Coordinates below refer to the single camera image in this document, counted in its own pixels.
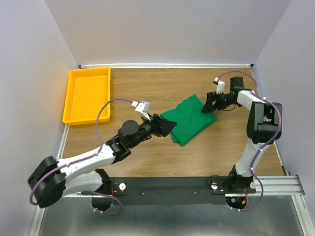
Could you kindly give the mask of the green t-shirt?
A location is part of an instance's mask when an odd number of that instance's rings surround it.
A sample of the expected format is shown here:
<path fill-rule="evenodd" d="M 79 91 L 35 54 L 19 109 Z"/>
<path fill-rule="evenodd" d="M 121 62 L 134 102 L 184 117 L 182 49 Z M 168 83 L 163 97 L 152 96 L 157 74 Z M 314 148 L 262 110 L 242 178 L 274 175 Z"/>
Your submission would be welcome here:
<path fill-rule="evenodd" d="M 191 139 L 217 120 L 213 113 L 202 113 L 203 103 L 196 94 L 185 99 L 175 109 L 166 111 L 161 117 L 177 125 L 171 131 L 174 143 L 186 145 Z"/>

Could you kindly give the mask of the yellow plastic tray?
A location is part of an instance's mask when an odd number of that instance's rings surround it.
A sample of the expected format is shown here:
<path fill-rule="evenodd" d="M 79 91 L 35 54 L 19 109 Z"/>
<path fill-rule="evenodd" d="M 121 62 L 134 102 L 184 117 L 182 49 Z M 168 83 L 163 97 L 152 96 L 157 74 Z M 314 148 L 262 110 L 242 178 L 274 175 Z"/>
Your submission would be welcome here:
<path fill-rule="evenodd" d="M 69 72 L 63 123 L 93 124 L 111 97 L 111 68 L 73 69 Z"/>

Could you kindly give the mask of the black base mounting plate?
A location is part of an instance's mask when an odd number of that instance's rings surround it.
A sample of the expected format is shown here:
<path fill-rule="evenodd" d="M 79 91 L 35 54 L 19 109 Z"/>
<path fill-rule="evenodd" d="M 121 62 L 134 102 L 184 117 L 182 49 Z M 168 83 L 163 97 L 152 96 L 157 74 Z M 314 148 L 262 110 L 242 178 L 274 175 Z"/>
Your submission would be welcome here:
<path fill-rule="evenodd" d="M 124 206 L 228 204 L 244 209 L 247 195 L 255 193 L 252 177 L 117 177 L 96 190 L 92 205 L 108 210 L 110 204 Z"/>

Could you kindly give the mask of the aluminium left side rail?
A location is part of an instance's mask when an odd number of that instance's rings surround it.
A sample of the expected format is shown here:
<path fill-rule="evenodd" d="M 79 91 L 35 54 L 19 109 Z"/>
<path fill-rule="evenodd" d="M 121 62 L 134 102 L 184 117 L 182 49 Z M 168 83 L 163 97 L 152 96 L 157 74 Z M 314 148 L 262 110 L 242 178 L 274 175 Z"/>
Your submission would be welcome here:
<path fill-rule="evenodd" d="M 63 135 L 62 135 L 61 142 L 60 142 L 60 145 L 59 145 L 59 149 L 58 149 L 58 152 L 57 152 L 57 155 L 56 155 L 56 160 L 59 160 L 59 159 L 61 159 L 63 157 L 64 147 L 65 147 L 65 143 L 66 143 L 66 140 L 67 140 L 69 128 L 70 128 L 69 124 L 66 124 L 65 127 L 64 127 Z"/>

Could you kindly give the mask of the white aluminium back rail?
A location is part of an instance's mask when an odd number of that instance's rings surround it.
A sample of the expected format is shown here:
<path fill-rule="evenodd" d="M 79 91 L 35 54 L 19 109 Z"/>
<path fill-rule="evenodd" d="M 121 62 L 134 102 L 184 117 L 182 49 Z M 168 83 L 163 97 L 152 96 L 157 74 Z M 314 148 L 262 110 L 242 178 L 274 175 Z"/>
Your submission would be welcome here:
<path fill-rule="evenodd" d="M 232 63 L 106 63 L 82 64 L 82 68 L 111 67 L 111 68 L 251 68 L 251 64 Z"/>

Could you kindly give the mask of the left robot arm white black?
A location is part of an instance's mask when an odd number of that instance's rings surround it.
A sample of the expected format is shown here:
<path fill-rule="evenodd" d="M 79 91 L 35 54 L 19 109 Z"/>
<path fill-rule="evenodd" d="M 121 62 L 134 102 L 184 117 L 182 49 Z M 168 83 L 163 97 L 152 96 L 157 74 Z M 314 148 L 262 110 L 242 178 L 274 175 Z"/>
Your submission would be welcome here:
<path fill-rule="evenodd" d="M 29 202 L 45 208 L 56 203 L 65 193 L 66 185 L 85 172 L 112 165 L 124 160 L 131 149 L 152 136 L 168 136 L 177 123 L 154 114 L 143 119 L 141 124 L 134 120 L 125 121 L 116 136 L 86 153 L 66 159 L 44 158 L 28 178 L 31 188 Z"/>

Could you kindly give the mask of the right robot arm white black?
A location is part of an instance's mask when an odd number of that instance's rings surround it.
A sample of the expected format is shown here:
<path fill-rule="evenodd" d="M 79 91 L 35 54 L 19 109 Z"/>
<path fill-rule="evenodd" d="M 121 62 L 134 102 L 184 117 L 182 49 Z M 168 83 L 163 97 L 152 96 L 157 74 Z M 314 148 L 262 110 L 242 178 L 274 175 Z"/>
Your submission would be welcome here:
<path fill-rule="evenodd" d="M 225 83 L 218 77 L 213 81 L 216 91 L 207 93 L 203 113 L 222 111 L 230 105 L 245 107 L 249 111 L 246 127 L 248 142 L 245 150 L 226 177 L 211 178 L 215 194 L 255 191 L 254 172 L 266 149 L 282 134 L 282 110 L 280 103 L 272 103 L 260 97 L 254 90 L 244 87 L 242 77 L 230 79 L 230 92 L 224 93 Z"/>

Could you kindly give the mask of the aluminium front frame rail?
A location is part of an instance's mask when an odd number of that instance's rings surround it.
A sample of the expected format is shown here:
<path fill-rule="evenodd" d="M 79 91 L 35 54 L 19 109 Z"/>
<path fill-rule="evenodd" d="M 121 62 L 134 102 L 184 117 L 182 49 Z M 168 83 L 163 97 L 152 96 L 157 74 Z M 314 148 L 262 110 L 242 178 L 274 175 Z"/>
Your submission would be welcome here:
<path fill-rule="evenodd" d="M 76 178 L 56 204 L 37 209 L 32 236 L 312 236 L 315 228 L 298 176 L 263 176 L 254 181 L 244 209 L 228 204 L 92 205 L 83 191 L 101 185 L 96 173 Z"/>

